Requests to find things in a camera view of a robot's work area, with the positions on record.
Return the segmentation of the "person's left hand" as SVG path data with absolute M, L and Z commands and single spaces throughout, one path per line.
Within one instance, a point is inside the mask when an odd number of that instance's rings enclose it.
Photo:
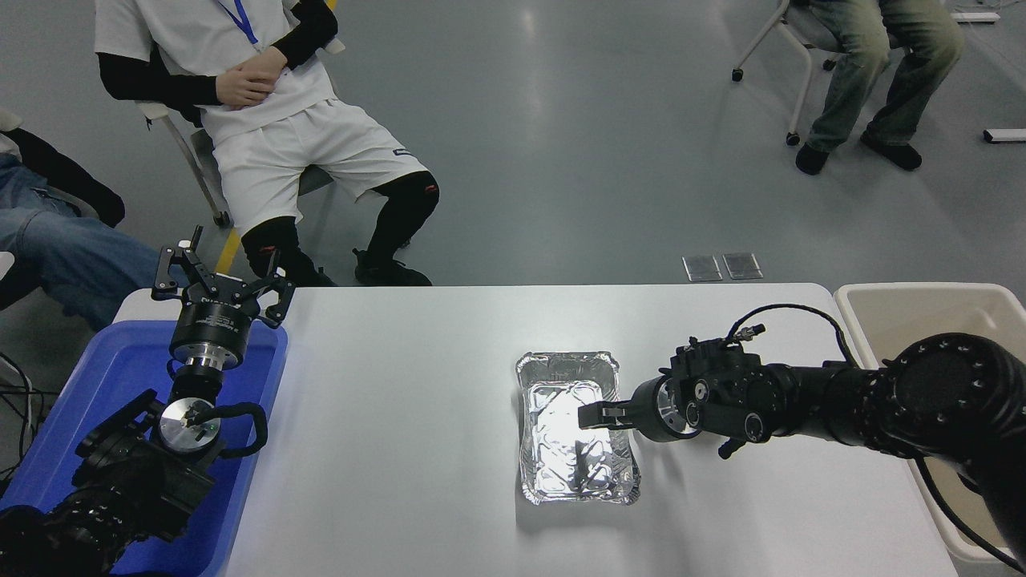
M 245 73 L 249 79 L 267 84 L 268 87 L 275 87 L 286 67 L 287 57 L 285 54 L 271 45 L 253 57 L 238 63 L 232 71 Z

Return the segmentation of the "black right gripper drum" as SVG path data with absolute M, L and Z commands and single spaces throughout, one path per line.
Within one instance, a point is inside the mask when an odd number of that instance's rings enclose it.
M 667 380 L 665 375 L 653 377 L 640 384 L 631 398 L 636 428 L 653 443 L 670 443 L 670 427 L 664 420 L 670 414 Z

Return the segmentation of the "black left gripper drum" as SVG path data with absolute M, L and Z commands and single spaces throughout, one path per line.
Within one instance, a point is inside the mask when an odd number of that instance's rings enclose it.
M 183 306 L 169 345 L 175 359 L 212 357 L 242 359 L 246 352 L 256 301 L 235 302 L 246 283 L 242 279 L 216 275 L 216 295 L 200 282 L 184 288 Z

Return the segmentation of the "person's right hand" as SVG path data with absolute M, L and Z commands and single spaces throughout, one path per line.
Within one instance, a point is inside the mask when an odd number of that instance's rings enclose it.
M 228 71 L 216 77 L 218 101 L 234 109 L 256 106 L 274 91 L 276 83 L 275 77 L 256 71 Z

